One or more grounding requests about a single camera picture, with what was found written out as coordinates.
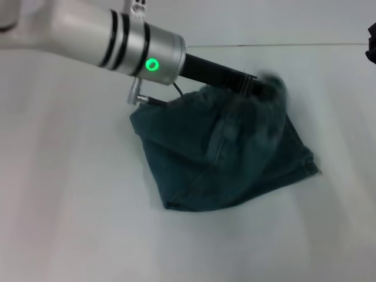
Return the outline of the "blue denim shorts basketball embroidery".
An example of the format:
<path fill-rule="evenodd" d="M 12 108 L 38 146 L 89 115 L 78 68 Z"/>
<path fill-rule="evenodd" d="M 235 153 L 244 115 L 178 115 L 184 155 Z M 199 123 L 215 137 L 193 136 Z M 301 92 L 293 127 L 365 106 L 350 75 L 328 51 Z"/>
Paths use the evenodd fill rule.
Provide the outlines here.
<path fill-rule="evenodd" d="M 260 80 L 258 96 L 204 86 L 131 114 L 165 209 L 226 209 L 318 173 L 287 115 L 282 78 Z"/>

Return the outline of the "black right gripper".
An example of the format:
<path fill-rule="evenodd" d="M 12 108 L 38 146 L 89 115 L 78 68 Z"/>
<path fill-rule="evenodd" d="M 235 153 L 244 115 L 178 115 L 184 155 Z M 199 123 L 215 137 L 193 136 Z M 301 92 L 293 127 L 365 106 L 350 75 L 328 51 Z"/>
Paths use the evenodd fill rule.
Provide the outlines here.
<path fill-rule="evenodd" d="M 368 28 L 370 38 L 368 39 L 368 50 L 365 52 L 366 57 L 372 63 L 376 63 L 376 25 Z"/>

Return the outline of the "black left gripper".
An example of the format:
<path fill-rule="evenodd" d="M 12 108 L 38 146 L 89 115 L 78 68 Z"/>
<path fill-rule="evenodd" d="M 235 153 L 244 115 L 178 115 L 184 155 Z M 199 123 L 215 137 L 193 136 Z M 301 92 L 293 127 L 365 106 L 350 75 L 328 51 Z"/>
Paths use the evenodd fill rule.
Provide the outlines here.
<path fill-rule="evenodd" d="M 255 76 L 186 54 L 180 76 L 243 96 L 259 96 L 263 83 Z"/>

